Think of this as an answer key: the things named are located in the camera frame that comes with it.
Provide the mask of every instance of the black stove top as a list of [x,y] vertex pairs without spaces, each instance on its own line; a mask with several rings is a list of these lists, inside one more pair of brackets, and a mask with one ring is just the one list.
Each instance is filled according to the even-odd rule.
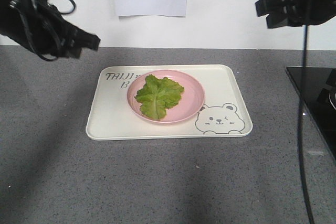
[[[289,77],[300,92],[301,67],[287,67]],[[336,68],[307,67],[307,108],[336,158],[336,109],[329,100],[329,91],[336,87]]]

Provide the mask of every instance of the bear face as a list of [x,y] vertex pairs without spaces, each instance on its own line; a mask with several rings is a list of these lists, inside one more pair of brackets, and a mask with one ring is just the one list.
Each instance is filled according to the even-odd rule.
[[222,107],[204,105],[198,113],[196,128],[203,134],[241,134],[245,122],[236,113],[237,110],[232,103],[225,103]]

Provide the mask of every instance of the lettuce leaf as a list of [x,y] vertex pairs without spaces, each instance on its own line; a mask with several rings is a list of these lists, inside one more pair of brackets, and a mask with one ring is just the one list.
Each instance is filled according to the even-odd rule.
[[184,88],[167,77],[158,79],[152,74],[146,76],[145,81],[145,85],[135,96],[135,99],[142,104],[140,111],[150,119],[162,119],[167,115],[166,109],[179,103]]

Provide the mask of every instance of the wire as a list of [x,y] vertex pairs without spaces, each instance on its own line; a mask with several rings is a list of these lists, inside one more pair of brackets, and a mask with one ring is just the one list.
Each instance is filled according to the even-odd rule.
[[72,4],[72,10],[70,10],[68,12],[63,12],[63,13],[60,12],[62,15],[71,14],[71,13],[73,13],[76,10],[76,3],[75,3],[75,1],[74,0],[68,0],[68,1],[70,1],[71,4]]
[[304,42],[303,42],[303,54],[302,54],[302,72],[301,72],[301,83],[300,83],[300,102],[298,109],[298,158],[299,158],[299,168],[300,168],[300,178],[302,185],[302,192],[304,197],[304,203],[306,205],[306,211],[310,224],[314,224],[314,217],[311,209],[311,204],[309,200],[309,193],[307,187],[306,173],[305,173],[305,159],[303,155],[303,110],[304,110],[304,98],[306,95],[306,84],[307,84],[307,48],[308,48],[308,27],[310,23],[310,13],[311,13],[312,0],[308,0],[307,11],[306,11],[306,21],[305,21],[305,31],[304,31]]

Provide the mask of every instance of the white tray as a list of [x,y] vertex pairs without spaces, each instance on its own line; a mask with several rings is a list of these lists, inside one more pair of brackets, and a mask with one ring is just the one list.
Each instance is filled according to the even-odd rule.
[[[136,77],[158,69],[175,69],[197,79],[205,90],[205,109],[187,121],[170,125],[153,124],[136,116],[128,105],[127,89]],[[217,118],[226,123],[213,124]],[[105,68],[100,73],[86,133],[97,141],[240,137],[248,135],[252,127],[234,74],[227,66],[127,66]]]

